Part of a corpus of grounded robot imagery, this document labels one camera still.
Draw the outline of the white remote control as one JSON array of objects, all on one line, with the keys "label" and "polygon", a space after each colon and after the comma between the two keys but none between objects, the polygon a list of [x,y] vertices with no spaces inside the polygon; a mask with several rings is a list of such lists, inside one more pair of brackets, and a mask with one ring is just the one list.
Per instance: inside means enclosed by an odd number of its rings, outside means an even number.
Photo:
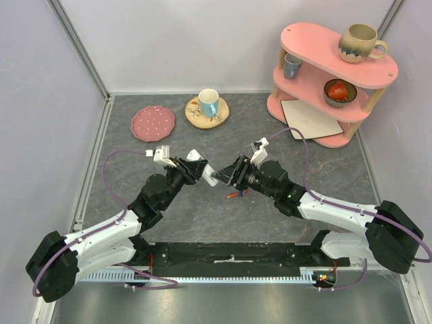
[{"label": "white remote control", "polygon": [[[202,161],[204,160],[203,156],[196,150],[192,149],[186,156],[187,161]],[[212,174],[215,170],[211,167],[209,163],[206,164],[204,171],[201,177],[207,182],[211,187],[215,187],[219,181],[212,177]]]}]

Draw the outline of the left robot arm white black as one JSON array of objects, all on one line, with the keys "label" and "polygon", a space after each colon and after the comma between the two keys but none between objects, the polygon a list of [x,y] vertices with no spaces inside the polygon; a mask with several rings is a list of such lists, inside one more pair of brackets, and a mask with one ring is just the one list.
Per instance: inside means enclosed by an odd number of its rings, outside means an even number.
[{"label": "left robot arm white black", "polygon": [[149,254],[140,234],[162,219],[162,212],[183,186],[197,183],[207,164],[203,158],[187,161],[176,157],[165,166],[165,175],[147,179],[136,199],[121,213],[81,232],[47,234],[25,267],[33,281],[33,296],[53,302],[91,273],[129,261],[133,265],[145,263]]}]

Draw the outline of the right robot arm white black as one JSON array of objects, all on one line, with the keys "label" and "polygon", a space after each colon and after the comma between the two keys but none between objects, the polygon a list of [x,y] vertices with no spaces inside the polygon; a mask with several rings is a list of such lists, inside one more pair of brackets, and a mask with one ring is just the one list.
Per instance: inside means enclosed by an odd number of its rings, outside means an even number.
[{"label": "right robot arm white black", "polygon": [[396,203],[358,205],[319,195],[291,181],[278,161],[256,166],[242,155],[230,166],[212,171],[211,177],[238,190],[260,192],[273,199],[284,215],[344,228],[344,235],[326,234],[309,248],[310,260],[319,266],[331,259],[371,258],[390,271],[406,274],[424,237]]}]

